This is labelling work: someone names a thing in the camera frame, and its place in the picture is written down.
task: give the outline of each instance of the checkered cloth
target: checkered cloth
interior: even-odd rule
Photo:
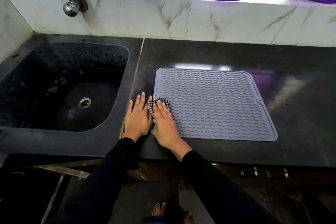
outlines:
[[[152,117],[155,119],[155,116],[154,116],[154,111],[153,111],[153,104],[156,104],[157,101],[161,101],[161,103],[165,103],[167,109],[170,111],[171,113],[171,110],[170,110],[170,104],[169,104],[169,101],[167,99],[164,99],[164,98],[158,98],[157,100],[155,101],[147,101],[147,104],[148,104],[148,110],[150,112],[150,114],[152,115]]]

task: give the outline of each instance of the left hand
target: left hand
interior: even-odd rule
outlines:
[[[148,111],[147,102],[145,104],[145,93],[143,92],[136,97],[136,101],[133,107],[133,101],[131,100],[125,117],[125,132],[123,137],[129,137],[134,142],[148,134],[150,128],[153,125],[153,119]]]

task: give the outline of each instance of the wavy ridge pattern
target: wavy ridge pattern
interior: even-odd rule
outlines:
[[[182,137],[274,141],[278,136],[245,72],[161,68],[154,95],[169,100]]]

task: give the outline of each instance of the foot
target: foot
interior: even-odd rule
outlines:
[[[162,203],[162,208],[160,206],[160,203],[157,203],[153,207],[152,216],[164,216],[165,210],[166,210],[166,203],[165,202]]]
[[[193,224],[194,223],[194,217],[191,214],[191,212],[188,212],[183,220],[183,224]]]

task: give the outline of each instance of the black countertop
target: black countertop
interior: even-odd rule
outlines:
[[[160,67],[252,74],[279,134],[274,142],[184,140],[211,162],[336,167],[336,50],[288,45],[145,39],[132,98],[153,94]],[[140,158],[172,159],[149,134]]]
[[[114,107],[97,128],[84,132],[0,128],[0,152],[104,156],[117,142],[129,99],[153,94],[161,67],[230,69],[252,74],[279,134],[274,142],[185,138],[211,162],[336,167],[336,54],[334,48],[233,44],[95,36],[35,36],[6,59],[0,76],[43,41],[117,44],[129,59]],[[140,160],[171,161],[152,134]]]

